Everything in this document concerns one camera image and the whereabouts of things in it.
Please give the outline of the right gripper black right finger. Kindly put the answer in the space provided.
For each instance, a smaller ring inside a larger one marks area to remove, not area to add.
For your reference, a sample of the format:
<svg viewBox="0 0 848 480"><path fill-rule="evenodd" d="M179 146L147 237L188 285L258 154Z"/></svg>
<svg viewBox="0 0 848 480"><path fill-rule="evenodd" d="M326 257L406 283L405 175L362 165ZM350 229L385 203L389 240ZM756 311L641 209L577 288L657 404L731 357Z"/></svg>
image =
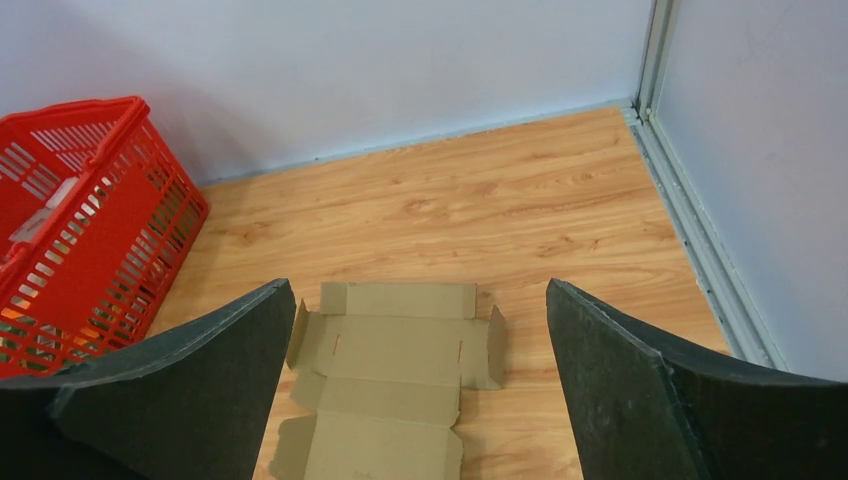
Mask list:
<svg viewBox="0 0 848 480"><path fill-rule="evenodd" d="M843 479L847 386L759 366L552 279L547 323L587 479Z"/></svg>

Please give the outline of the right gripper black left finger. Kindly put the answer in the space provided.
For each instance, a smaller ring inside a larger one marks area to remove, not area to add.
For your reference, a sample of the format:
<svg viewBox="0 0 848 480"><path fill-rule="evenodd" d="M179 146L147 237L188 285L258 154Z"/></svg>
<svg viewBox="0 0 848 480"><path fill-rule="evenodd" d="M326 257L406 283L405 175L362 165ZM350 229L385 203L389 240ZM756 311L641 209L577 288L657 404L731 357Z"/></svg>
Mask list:
<svg viewBox="0 0 848 480"><path fill-rule="evenodd" d="M249 479L296 303L274 279L47 377L1 383L5 479Z"/></svg>

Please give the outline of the brown cardboard paper box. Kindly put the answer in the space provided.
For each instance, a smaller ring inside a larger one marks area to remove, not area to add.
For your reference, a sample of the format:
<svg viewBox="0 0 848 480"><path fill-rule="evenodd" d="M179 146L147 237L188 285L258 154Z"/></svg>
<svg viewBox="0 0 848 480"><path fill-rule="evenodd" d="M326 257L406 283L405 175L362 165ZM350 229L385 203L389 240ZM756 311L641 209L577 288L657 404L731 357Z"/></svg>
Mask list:
<svg viewBox="0 0 848 480"><path fill-rule="evenodd" d="M296 312L277 479L457 479L463 389L503 386L505 318L473 284L326 282Z"/></svg>

